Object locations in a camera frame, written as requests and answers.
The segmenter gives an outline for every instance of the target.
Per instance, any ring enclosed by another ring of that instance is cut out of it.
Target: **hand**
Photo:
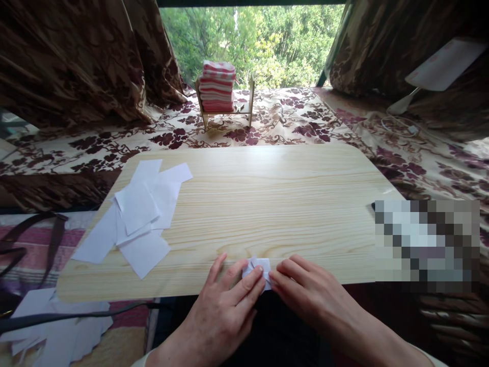
[[[299,317],[359,363],[432,366],[365,311],[328,271],[293,255],[269,273],[272,289]]]
[[[146,366],[218,366],[250,334],[256,315],[252,308],[265,288],[263,268],[256,267],[231,288],[235,278],[248,265],[248,260],[235,262],[217,281],[225,258],[224,253],[216,259],[188,316],[148,356]]]

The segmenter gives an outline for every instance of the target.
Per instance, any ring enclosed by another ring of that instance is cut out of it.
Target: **wooden rack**
[[[244,103],[244,107],[240,111],[237,111],[236,108],[234,108],[233,111],[205,112],[204,107],[202,105],[202,100],[200,99],[199,85],[200,85],[199,79],[197,79],[195,81],[195,90],[197,91],[197,98],[199,100],[200,112],[202,114],[202,119],[204,120],[204,131],[207,131],[207,123],[209,121],[209,116],[211,115],[249,115],[248,122],[250,123],[250,127],[251,127],[251,118],[253,116],[253,96],[255,94],[255,80],[253,76],[250,76],[250,99],[248,102]]]

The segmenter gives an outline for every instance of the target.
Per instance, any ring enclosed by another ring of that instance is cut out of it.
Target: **folded striped cloth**
[[[231,112],[233,111],[233,102],[219,101],[202,101],[205,112]]]
[[[204,70],[203,74],[206,77],[219,78],[222,80],[235,80],[236,79],[236,72],[228,73],[228,72],[222,72],[222,71]]]
[[[225,87],[222,84],[217,83],[205,83],[199,85],[199,92],[207,93],[214,92],[220,94],[231,94],[233,92],[233,87]]]
[[[200,84],[215,83],[215,84],[222,85],[224,87],[232,87],[234,85],[234,80],[206,77],[204,75],[199,76],[199,82]]]
[[[203,75],[206,77],[226,80],[236,79],[236,68],[228,62],[215,63],[209,60],[204,60],[203,70]]]
[[[205,92],[200,95],[200,99],[203,101],[232,102],[234,101],[234,93],[229,95],[227,93]]]

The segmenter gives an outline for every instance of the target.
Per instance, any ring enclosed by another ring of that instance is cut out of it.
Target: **table leg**
[[[202,120],[204,120],[204,132],[207,131],[207,123],[209,122],[209,115],[202,114]]]

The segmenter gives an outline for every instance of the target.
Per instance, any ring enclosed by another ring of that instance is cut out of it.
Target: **green foliage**
[[[160,9],[186,83],[194,85],[203,60],[228,61],[238,88],[252,72],[264,89],[314,85],[342,12],[343,5]]]

